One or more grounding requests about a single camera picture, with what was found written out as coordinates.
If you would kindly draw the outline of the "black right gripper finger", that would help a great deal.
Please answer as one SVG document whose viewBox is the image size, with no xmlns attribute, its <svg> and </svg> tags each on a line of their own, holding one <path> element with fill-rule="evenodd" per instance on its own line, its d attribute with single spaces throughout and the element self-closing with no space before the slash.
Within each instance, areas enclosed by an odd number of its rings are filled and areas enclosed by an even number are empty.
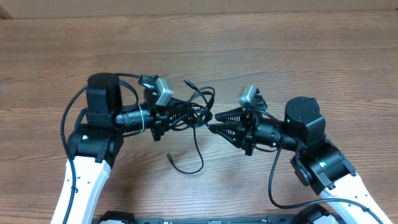
<svg viewBox="0 0 398 224">
<path fill-rule="evenodd" d="M 218 134 L 237 148 L 240 148 L 245 133 L 242 123 L 216 123 L 209 125 L 213 134 Z"/>
<path fill-rule="evenodd" d="M 215 114 L 215 119 L 222 123 L 244 121 L 247 117 L 247 114 L 241 107 Z"/>
</svg>

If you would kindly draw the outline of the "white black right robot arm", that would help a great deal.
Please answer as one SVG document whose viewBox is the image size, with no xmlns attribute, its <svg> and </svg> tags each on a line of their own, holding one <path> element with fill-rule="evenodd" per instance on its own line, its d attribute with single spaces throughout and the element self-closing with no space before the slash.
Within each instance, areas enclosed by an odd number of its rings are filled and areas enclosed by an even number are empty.
<svg viewBox="0 0 398 224">
<path fill-rule="evenodd" d="M 278 208 L 301 209 L 292 223 L 390 223 L 354 165 L 327 138 L 326 121 L 315 98 L 289 100 L 282 121 L 267 112 L 264 100 L 250 100 L 215 118 L 210 131 L 248 156 L 258 145 L 274 147 L 278 154 L 294 152 L 290 163 L 295 175 L 321 198 L 286 206 L 270 199 Z"/>
</svg>

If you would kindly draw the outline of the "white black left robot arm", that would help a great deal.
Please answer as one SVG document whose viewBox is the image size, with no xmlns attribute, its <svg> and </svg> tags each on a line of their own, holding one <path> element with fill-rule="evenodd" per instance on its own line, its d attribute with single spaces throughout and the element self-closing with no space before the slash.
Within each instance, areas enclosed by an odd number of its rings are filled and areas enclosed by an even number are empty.
<svg viewBox="0 0 398 224">
<path fill-rule="evenodd" d="M 137 76 L 144 87 L 144 102 L 124 106 L 121 87 L 134 96 L 137 91 L 123 77 L 122 73 L 97 73 L 80 90 L 86 94 L 87 106 L 71 135 L 61 135 L 68 160 L 52 223 L 90 223 L 124 138 L 148 129 L 158 141 L 169 128 L 166 106 L 174 92 L 168 81 Z"/>
</svg>

